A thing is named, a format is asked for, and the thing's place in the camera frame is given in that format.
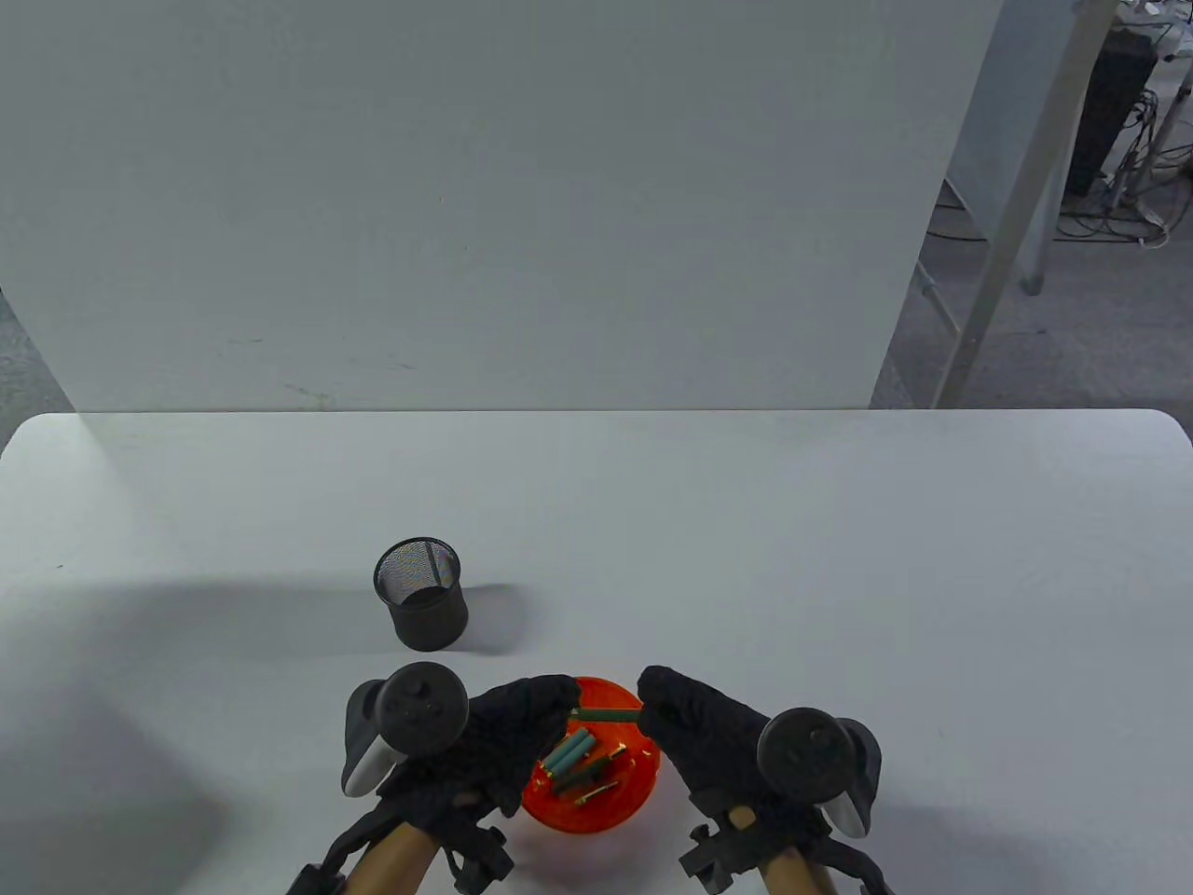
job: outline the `wrist mount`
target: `wrist mount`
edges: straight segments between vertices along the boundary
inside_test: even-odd
[[[341,895],[346,881],[340,869],[348,857],[377,845],[401,823],[402,817],[382,802],[332,844],[322,864],[303,868],[286,895]],[[449,813],[433,826],[426,832],[443,844],[460,895],[481,895],[494,879],[509,876],[514,863],[502,847],[506,838],[496,827],[481,829],[458,811]]]
[[[712,833],[706,823],[692,831],[696,847],[684,854],[680,866],[704,885],[707,895],[721,895],[733,885],[735,874],[765,866],[787,848],[798,851],[805,860],[832,868],[859,879],[864,895],[892,895],[883,871],[864,852],[829,838],[829,827],[818,808],[785,811],[778,817],[737,829],[729,811],[738,800],[717,789],[691,796],[692,804],[717,825]]]

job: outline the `black speaker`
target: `black speaker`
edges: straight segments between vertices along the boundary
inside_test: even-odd
[[[1073,163],[1064,184],[1067,193],[1089,195],[1089,187],[1101,177],[1102,163],[1155,67],[1156,48],[1149,37],[1118,30],[1107,35],[1089,78]]]

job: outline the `black mesh pencil cup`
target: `black mesh pencil cup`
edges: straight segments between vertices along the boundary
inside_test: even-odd
[[[387,550],[373,569],[373,590],[410,649],[443,649],[468,625],[459,557],[437,538],[410,538]]]

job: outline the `black glove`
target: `black glove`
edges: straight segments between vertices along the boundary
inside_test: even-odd
[[[480,891],[513,866],[496,831],[476,825],[495,808],[507,817],[521,804],[534,763],[567,733],[580,704],[575,678],[549,674],[494,687],[469,700],[468,726],[445,752],[398,765],[378,788],[381,802],[341,835],[324,869],[339,870],[347,856],[381,841],[401,823],[438,840],[449,852],[457,889]],[[483,872],[462,879],[456,852]]]
[[[758,741],[768,718],[707,684],[663,666],[638,678],[642,715],[638,727],[659,743],[692,794],[692,802],[717,820],[721,832],[705,828],[697,847],[680,859],[710,893],[728,888],[731,875],[767,863],[787,847],[808,860],[832,866],[864,883],[870,895],[889,895],[878,866],[863,852],[829,838],[816,806],[775,792],[758,767]],[[750,808],[758,823],[746,832],[730,828],[728,811]]]
[[[809,838],[828,834],[814,806],[780,796],[758,770],[765,715],[660,665],[642,672],[638,698],[638,727],[667,753],[697,802],[701,794],[719,791],[730,807],[753,809],[765,826],[803,828]]]

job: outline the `orange bowl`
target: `orange bowl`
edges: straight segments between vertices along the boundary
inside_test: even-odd
[[[642,703],[625,687],[601,678],[576,678],[580,705],[586,709],[641,709]],[[576,767],[607,755],[619,746],[619,755],[596,783],[568,790],[562,796],[551,792],[551,779],[543,766],[536,765],[530,784],[523,792],[523,806],[530,816],[561,833],[601,833],[633,816],[645,804],[655,788],[662,755],[654,741],[637,724],[605,721],[571,721],[568,736],[581,727],[596,737],[596,748]],[[585,806],[576,800],[596,786],[617,782],[617,786],[593,797]]]

